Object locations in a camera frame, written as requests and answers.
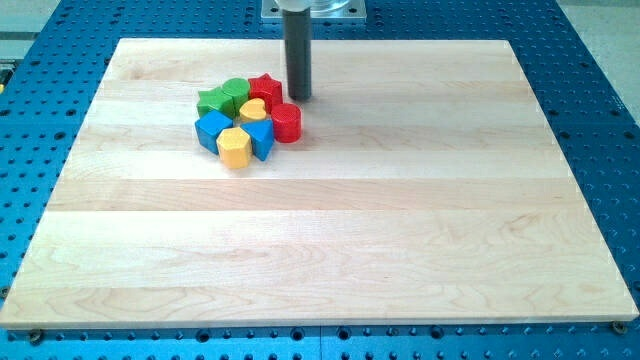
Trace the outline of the silver metal mounting flange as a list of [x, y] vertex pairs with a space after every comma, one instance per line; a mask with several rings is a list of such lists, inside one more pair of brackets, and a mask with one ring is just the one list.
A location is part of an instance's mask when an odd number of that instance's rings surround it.
[[[276, 0], [262, 0], [260, 9], [263, 21], [282, 19]], [[365, 0], [312, 0], [311, 19], [314, 21], [365, 21], [367, 19]]]

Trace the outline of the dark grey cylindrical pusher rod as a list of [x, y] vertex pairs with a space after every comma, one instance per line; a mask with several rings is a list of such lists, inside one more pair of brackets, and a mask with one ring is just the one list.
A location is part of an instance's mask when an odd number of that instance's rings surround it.
[[288, 95], [306, 101], [312, 95], [311, 11], [282, 10]]

